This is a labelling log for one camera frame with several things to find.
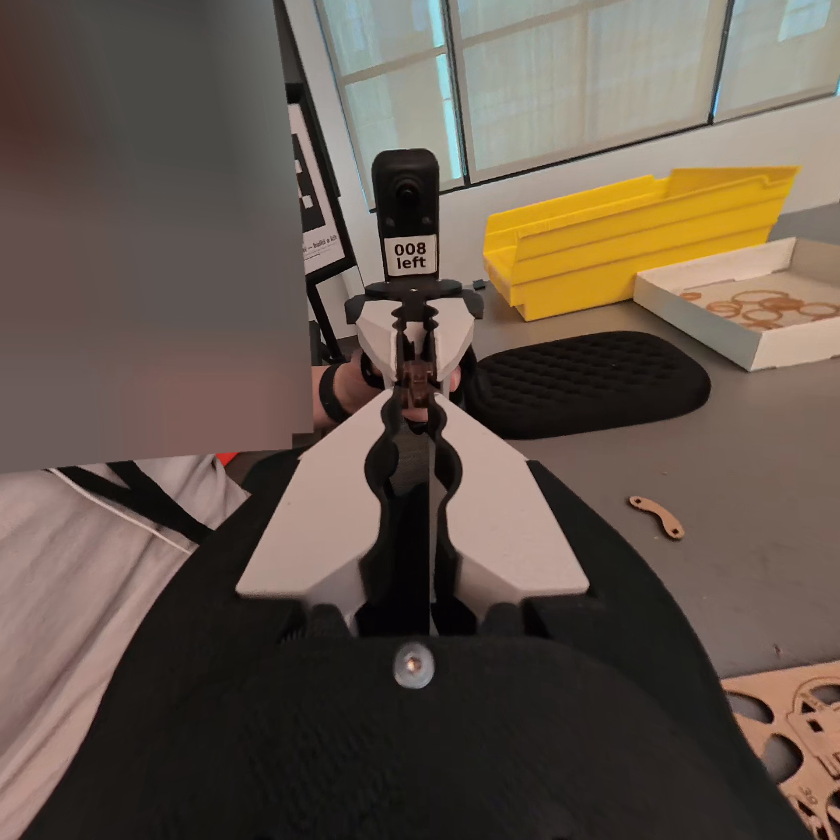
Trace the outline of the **yellow plastic storage bin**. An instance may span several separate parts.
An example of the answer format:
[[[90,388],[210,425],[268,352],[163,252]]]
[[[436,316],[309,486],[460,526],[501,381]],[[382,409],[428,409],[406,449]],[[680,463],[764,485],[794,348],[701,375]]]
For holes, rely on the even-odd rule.
[[[526,322],[629,300],[639,272],[764,244],[800,171],[675,169],[495,213],[486,273]]]

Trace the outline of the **large frosted window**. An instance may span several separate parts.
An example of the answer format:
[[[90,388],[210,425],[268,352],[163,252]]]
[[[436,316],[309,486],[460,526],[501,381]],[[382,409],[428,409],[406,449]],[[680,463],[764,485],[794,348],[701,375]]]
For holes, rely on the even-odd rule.
[[[369,207],[386,150],[451,190],[838,93],[838,2],[316,7]]]

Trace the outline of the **black wristband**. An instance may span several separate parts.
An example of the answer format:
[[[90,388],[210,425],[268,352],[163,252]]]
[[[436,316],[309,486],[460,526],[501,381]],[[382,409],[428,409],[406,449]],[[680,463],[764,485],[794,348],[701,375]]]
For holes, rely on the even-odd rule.
[[[345,363],[333,363],[325,368],[318,384],[318,398],[325,417],[332,425],[341,425],[351,417],[335,391],[335,378]]]

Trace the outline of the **black metal stand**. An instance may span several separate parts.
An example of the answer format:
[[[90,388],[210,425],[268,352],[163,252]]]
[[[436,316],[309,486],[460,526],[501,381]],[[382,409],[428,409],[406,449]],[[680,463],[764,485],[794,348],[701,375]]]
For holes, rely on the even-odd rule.
[[[332,364],[343,361],[340,340],[355,338],[355,325],[348,323],[345,303],[364,291],[359,267],[339,269],[337,266],[321,268],[306,275],[308,303],[318,324],[325,360]]]

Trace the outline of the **curved wooden link piece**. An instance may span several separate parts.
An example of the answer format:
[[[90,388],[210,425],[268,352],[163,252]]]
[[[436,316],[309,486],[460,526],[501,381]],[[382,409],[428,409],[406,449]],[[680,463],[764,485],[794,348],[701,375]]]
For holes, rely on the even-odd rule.
[[[680,541],[686,536],[684,527],[677,517],[657,502],[641,496],[630,496],[627,502],[632,508],[656,518],[668,539]]]

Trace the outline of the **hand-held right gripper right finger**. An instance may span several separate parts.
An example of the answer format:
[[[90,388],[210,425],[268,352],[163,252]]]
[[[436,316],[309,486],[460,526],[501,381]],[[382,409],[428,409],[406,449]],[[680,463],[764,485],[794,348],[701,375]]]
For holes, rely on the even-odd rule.
[[[482,621],[496,604],[589,591],[524,455],[440,394],[429,437],[436,607]]]

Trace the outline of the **black framed tag sign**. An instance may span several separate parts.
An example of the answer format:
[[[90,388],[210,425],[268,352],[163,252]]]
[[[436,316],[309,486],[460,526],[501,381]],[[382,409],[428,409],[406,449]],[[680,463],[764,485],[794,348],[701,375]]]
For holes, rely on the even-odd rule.
[[[315,283],[354,267],[356,260],[340,207],[340,190],[308,88],[300,82],[288,82],[285,89],[304,273],[308,282]]]

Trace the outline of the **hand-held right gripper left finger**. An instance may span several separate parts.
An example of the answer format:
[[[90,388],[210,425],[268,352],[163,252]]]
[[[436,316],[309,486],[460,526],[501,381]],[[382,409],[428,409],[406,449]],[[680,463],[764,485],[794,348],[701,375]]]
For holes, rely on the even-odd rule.
[[[360,563],[380,534],[382,504],[364,474],[385,432],[384,390],[303,454],[235,590],[244,599],[332,605],[344,621],[368,600]]]

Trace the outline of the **person's left hand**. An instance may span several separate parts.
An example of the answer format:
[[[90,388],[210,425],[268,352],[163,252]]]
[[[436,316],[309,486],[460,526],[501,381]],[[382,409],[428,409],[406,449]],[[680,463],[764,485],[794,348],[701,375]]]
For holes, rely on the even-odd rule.
[[[382,373],[362,350],[353,352],[350,361],[342,364],[335,375],[335,394],[350,415],[360,411],[384,389]]]

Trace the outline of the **white cardboard tray box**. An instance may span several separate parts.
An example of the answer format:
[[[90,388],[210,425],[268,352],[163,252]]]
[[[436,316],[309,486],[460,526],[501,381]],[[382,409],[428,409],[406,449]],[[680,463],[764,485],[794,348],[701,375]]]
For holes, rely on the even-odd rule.
[[[634,301],[745,371],[839,355],[839,247],[785,238],[641,271]]]

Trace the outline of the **laser-cut plywood parts sheet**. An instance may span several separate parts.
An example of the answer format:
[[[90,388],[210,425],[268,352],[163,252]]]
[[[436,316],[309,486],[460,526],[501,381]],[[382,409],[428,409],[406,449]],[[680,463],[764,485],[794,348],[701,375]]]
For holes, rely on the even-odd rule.
[[[801,763],[777,783],[780,793],[813,838],[838,839],[839,661],[732,677],[721,687],[769,710],[768,722],[733,716],[758,757],[774,738],[798,750]]]

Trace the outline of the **black mesh wrist pad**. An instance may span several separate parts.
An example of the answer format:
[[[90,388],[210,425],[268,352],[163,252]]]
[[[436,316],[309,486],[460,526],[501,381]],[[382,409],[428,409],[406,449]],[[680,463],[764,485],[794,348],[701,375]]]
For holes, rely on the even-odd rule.
[[[707,403],[706,370],[674,344],[636,331],[598,332],[463,362],[462,407],[507,440],[651,424]]]

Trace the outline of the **small wooden gear assembly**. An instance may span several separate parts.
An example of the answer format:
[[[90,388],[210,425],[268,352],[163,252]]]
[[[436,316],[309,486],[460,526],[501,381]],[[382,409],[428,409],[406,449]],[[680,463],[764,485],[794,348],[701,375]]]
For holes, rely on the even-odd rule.
[[[426,360],[406,360],[403,363],[399,381],[403,408],[427,407],[433,374],[434,364]]]

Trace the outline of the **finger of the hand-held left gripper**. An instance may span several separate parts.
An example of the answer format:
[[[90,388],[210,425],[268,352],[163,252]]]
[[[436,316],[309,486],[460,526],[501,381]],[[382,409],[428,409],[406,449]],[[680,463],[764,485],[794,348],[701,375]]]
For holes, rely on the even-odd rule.
[[[398,301],[365,301],[355,325],[362,349],[360,367],[365,380],[378,387],[393,387],[397,372]]]
[[[432,338],[433,375],[428,394],[449,394],[452,374],[459,368],[474,337],[475,318],[464,301],[430,301],[433,313],[427,333]]]

